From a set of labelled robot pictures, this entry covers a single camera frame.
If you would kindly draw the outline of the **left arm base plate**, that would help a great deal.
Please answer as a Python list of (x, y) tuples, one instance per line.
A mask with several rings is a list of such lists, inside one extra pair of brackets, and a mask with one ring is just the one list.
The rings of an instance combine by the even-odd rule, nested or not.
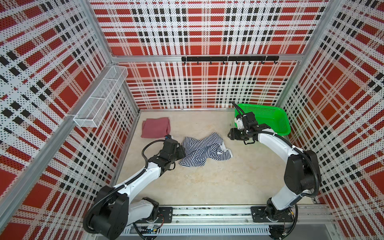
[(141, 219), (136, 221), (136, 224), (170, 224), (173, 219), (173, 207), (159, 207), (159, 211), (156, 217), (148, 217), (147, 219)]

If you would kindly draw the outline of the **striped tank top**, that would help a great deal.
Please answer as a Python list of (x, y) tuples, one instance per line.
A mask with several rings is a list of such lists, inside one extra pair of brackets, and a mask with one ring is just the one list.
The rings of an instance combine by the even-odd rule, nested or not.
[(201, 140), (185, 137), (182, 146), (186, 154), (179, 162), (182, 167), (198, 168), (203, 167), (207, 159), (227, 161), (233, 157), (232, 151), (225, 146), (224, 140), (216, 132)]

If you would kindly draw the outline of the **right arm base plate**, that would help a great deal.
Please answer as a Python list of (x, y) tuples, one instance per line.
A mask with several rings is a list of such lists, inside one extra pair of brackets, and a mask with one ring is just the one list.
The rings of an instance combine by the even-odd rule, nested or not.
[(254, 223), (292, 223), (294, 217), (290, 209), (276, 210), (273, 206), (251, 207)]

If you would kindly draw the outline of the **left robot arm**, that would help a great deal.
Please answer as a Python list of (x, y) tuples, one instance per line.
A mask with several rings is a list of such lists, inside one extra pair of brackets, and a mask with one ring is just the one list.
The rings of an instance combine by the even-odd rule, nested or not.
[(186, 156), (184, 147), (170, 135), (160, 143), (162, 149), (153, 157), (145, 155), (147, 148), (157, 143), (147, 144), (141, 155), (145, 165), (134, 176), (113, 187), (102, 187), (92, 206), (83, 219), (83, 229), (90, 234), (101, 234), (109, 240), (118, 238), (127, 226), (137, 227), (137, 221), (156, 222), (161, 215), (160, 204), (148, 197), (135, 202), (135, 197), (150, 183), (159, 179), (167, 171), (172, 171), (176, 161)]

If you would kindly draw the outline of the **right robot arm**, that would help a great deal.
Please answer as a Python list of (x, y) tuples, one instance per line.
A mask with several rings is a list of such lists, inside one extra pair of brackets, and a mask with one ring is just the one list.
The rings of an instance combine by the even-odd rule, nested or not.
[(281, 190), (267, 201), (264, 216), (278, 222), (302, 198), (318, 195), (321, 183), (317, 154), (291, 144), (266, 125), (257, 122), (255, 114), (238, 110), (236, 128), (228, 133), (231, 140), (243, 141), (245, 145), (259, 142), (277, 154), (285, 163), (284, 183)]

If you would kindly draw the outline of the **maroon tank top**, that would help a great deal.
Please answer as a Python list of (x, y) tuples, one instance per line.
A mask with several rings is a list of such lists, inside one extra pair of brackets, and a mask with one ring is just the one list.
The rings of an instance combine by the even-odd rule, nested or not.
[(169, 135), (170, 132), (171, 123), (169, 118), (146, 119), (142, 123), (141, 138), (160, 139)]

